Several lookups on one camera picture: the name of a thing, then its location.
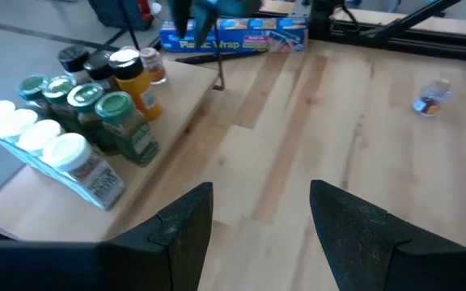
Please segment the black-lid olive-label spice jar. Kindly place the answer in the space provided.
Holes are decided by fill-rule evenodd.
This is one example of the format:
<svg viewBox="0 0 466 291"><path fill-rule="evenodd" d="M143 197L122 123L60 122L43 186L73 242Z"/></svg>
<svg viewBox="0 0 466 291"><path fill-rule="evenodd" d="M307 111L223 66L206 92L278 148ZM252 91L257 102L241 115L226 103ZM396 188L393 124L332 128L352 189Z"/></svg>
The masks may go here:
<svg viewBox="0 0 466 291"><path fill-rule="evenodd" d="M83 65L90 80L100 84L107 92L120 90L113 70L109 65L110 56L111 53L109 52L95 52L89 56Z"/></svg>

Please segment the black-lid purple-label spice jar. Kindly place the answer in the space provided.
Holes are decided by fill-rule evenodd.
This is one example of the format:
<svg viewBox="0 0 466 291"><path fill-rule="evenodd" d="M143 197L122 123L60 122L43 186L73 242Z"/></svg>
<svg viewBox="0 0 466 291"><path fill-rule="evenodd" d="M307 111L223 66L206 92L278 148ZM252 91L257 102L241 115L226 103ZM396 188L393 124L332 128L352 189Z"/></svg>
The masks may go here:
<svg viewBox="0 0 466 291"><path fill-rule="evenodd" d="M91 81L88 72L84 68L84 64L90 55L90 52L83 46L72 45L61 50L57 55L57 59L67 75L74 78L77 84L84 84Z"/></svg>

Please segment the black-lid orange spice jar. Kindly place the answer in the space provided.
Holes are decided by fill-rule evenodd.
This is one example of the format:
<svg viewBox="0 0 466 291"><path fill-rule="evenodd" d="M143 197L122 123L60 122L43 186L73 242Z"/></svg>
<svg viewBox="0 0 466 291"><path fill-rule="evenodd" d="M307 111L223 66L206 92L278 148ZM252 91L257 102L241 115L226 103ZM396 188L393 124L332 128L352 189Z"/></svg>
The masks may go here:
<svg viewBox="0 0 466 291"><path fill-rule="evenodd" d="M151 90L148 73L145 71L139 52L124 48L111 54L108 59L119 87L131 95L135 107L148 121L161 115L161 107Z"/></svg>

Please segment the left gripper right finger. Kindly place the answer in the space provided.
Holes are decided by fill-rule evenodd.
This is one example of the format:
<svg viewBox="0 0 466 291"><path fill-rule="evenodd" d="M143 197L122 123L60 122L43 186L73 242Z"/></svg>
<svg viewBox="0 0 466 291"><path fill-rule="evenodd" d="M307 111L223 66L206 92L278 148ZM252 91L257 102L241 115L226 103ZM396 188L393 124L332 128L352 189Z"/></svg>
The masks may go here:
<svg viewBox="0 0 466 291"><path fill-rule="evenodd" d="M320 179L309 201L340 291L466 291L466 247Z"/></svg>

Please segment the blue plastic wrap box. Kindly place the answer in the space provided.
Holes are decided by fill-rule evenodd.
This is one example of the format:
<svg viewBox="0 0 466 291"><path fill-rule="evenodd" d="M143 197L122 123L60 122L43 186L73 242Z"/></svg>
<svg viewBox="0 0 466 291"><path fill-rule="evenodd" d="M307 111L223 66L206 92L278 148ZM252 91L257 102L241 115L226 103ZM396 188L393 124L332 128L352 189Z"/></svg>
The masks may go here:
<svg viewBox="0 0 466 291"><path fill-rule="evenodd" d="M185 37L177 35L172 21L163 23L159 38L164 50L170 53L296 53L307 43L308 25L297 18L219 19L218 29L210 30L202 45L196 45L195 22L190 19Z"/></svg>

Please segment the small cork-top glass jar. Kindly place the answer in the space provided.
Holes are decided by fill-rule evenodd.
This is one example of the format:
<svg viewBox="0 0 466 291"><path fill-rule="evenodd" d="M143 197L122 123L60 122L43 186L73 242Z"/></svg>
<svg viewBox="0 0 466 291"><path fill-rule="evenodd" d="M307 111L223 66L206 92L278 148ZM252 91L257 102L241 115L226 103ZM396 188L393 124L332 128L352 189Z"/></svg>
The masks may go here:
<svg viewBox="0 0 466 291"><path fill-rule="evenodd" d="M421 116L434 116L451 96L452 87L447 80L433 80L420 90L412 109Z"/></svg>
<svg viewBox="0 0 466 291"><path fill-rule="evenodd" d="M142 48L139 55L145 71L152 84L160 84L166 81L166 70L159 52L155 48Z"/></svg>

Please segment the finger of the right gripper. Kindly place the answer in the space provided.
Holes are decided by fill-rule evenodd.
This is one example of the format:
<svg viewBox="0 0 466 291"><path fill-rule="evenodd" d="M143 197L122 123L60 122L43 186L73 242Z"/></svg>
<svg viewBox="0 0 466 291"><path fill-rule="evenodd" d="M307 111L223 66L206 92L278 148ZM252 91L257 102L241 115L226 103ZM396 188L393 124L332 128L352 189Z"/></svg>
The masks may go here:
<svg viewBox="0 0 466 291"><path fill-rule="evenodd" d="M196 47L200 48L219 18L218 0L195 0L193 12L194 40Z"/></svg>
<svg viewBox="0 0 466 291"><path fill-rule="evenodd" d="M187 32L193 0L167 0L167 4L179 38L184 38Z"/></svg>

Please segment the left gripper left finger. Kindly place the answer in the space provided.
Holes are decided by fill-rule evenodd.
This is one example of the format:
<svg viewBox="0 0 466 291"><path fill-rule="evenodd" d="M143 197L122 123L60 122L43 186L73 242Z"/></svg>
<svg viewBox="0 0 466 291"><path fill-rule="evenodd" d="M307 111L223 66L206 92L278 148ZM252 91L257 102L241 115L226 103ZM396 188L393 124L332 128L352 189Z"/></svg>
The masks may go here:
<svg viewBox="0 0 466 291"><path fill-rule="evenodd" d="M213 184L204 182L106 241L0 234L0 291L197 291L212 216Z"/></svg>

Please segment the dark blue red tool case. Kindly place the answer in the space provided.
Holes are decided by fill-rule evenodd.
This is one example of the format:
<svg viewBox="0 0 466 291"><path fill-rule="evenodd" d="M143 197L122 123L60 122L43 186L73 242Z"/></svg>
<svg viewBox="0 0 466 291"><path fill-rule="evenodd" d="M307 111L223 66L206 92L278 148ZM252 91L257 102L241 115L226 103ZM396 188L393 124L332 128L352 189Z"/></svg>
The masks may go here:
<svg viewBox="0 0 466 291"><path fill-rule="evenodd" d="M106 27L127 28L120 2L134 30L146 31L150 28L154 16L148 0L88 0L98 20Z"/></svg>

